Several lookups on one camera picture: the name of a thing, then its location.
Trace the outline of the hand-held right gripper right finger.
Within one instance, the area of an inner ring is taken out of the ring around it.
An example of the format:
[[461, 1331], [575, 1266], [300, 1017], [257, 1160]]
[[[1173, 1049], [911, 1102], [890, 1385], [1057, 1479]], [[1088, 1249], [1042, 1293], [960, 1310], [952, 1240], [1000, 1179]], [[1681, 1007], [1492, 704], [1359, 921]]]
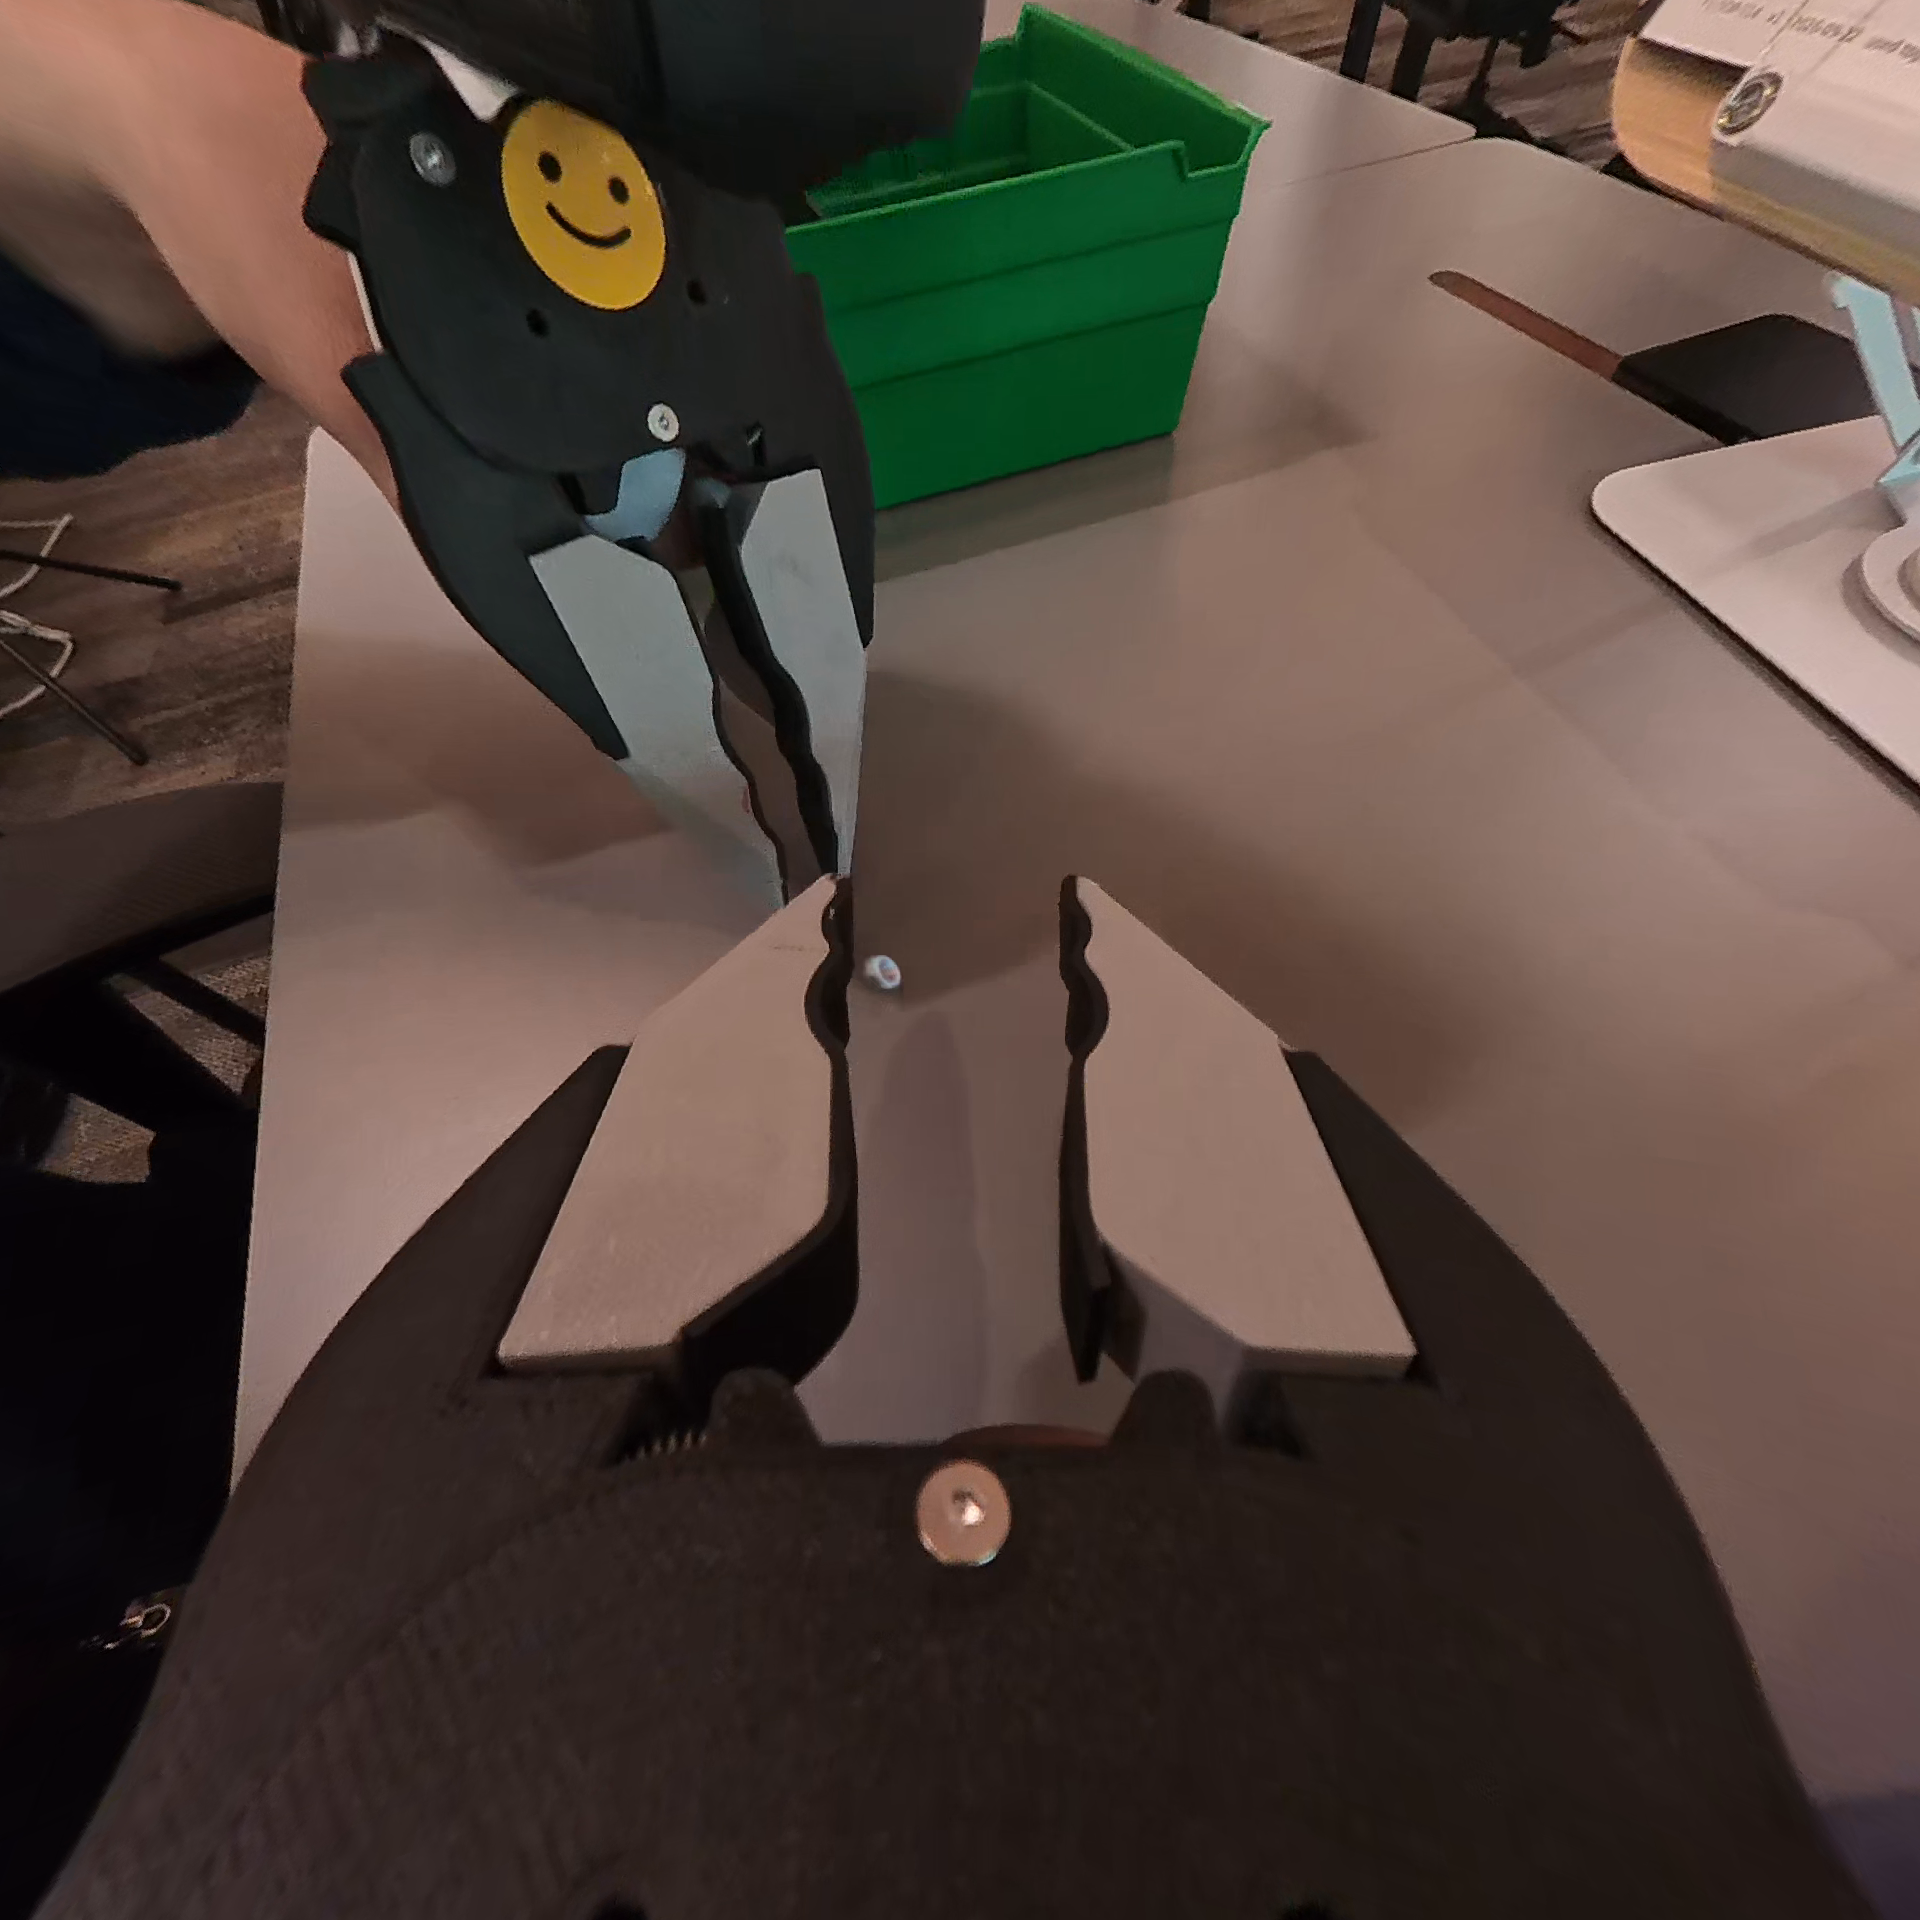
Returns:
[[1077, 1378], [1403, 1378], [1417, 1343], [1277, 1032], [1090, 877], [1059, 909]]

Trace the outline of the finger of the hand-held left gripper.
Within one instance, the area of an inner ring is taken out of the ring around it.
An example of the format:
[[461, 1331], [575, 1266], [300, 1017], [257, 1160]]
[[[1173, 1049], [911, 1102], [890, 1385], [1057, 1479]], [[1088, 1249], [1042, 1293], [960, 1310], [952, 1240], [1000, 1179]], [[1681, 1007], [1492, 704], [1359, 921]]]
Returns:
[[553, 546], [532, 570], [612, 717], [616, 763], [756, 907], [783, 907], [777, 841], [721, 729], [715, 673], [676, 575], [604, 537]]
[[866, 731], [869, 655], [825, 479], [697, 485], [711, 602], [701, 647], [714, 722], [739, 770], [751, 846], [777, 877], [848, 877]]

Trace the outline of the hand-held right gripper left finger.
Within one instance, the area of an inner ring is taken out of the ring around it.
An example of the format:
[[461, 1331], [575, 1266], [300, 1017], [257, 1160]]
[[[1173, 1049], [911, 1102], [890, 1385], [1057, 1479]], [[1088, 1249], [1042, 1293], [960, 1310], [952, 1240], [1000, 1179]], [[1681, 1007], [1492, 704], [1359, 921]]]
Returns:
[[807, 1375], [848, 1330], [851, 907], [817, 879], [642, 1019], [497, 1346], [508, 1370]]

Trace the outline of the person's left hand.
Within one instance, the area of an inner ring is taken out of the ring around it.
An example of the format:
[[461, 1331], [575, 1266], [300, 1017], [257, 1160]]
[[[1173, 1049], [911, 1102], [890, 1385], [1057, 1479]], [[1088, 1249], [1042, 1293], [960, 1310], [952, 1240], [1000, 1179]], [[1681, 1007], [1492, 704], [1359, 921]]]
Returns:
[[103, 177], [221, 339], [396, 505], [389, 451], [345, 386], [372, 350], [352, 266], [305, 223], [325, 135], [303, 56], [194, 3], [99, 3], [87, 31]]

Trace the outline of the white instruction sheet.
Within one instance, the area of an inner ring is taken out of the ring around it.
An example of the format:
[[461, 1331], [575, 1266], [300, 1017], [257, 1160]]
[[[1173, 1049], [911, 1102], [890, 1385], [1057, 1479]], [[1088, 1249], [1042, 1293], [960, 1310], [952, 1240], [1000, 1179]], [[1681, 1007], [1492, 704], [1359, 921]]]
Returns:
[[1916, 2], [1667, 2], [1639, 40], [1735, 72], [1712, 109], [1717, 184], [1916, 208]]

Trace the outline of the green plastic bin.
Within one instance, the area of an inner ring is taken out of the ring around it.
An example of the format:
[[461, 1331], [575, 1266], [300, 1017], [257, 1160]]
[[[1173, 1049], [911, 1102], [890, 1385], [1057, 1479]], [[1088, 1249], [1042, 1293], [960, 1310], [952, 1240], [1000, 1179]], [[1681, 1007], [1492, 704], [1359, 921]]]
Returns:
[[807, 192], [817, 278], [893, 510], [1171, 433], [1267, 121], [1026, 3], [957, 130]]

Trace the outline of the black flat block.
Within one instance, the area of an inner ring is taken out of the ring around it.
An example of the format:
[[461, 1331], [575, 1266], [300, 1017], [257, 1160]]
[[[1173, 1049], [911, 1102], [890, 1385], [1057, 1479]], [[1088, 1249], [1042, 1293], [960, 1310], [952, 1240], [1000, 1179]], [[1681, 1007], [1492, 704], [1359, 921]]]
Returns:
[[1849, 335], [1778, 312], [1631, 351], [1613, 384], [1721, 445], [1880, 410]]

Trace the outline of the white tablet stand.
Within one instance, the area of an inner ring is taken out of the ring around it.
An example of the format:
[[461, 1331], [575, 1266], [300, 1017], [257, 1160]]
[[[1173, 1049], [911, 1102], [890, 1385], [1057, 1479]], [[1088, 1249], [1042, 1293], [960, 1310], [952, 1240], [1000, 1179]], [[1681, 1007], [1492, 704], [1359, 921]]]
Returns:
[[1833, 274], [1876, 413], [1605, 475], [1601, 526], [1917, 784], [1916, 304]]

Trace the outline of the thin black stand legs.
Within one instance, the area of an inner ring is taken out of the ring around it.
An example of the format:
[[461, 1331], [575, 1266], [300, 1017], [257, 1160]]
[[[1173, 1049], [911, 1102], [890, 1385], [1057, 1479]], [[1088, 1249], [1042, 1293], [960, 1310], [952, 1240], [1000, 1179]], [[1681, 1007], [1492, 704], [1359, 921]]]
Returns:
[[[27, 551], [16, 546], [2, 547], [2, 562], [19, 563], [23, 573], [41, 573], [41, 570], [65, 570], [79, 577], [112, 583], [112, 584], [130, 584], [140, 589], [154, 592], [184, 592], [184, 583], [175, 575], [151, 573], [144, 568], [130, 567], [108, 567], [96, 562], [79, 562], [79, 560], [63, 560], [52, 551]], [[66, 641], [69, 634], [65, 630], [55, 633], [52, 627], [44, 627], [37, 621], [23, 619], [12, 607], [4, 607], [4, 634], [2, 634], [2, 658], [23, 671], [27, 680], [37, 688], [37, 693], [45, 695], [71, 714], [75, 714], [83, 726], [109, 744], [127, 763], [135, 767], [146, 767], [154, 763], [154, 757], [124, 729], [109, 722], [100, 711], [87, 704], [73, 688], [65, 682], [65, 669], [41, 663], [40, 658], [31, 655], [20, 649], [19, 634], [27, 633], [31, 637], [45, 640], [48, 643]]]

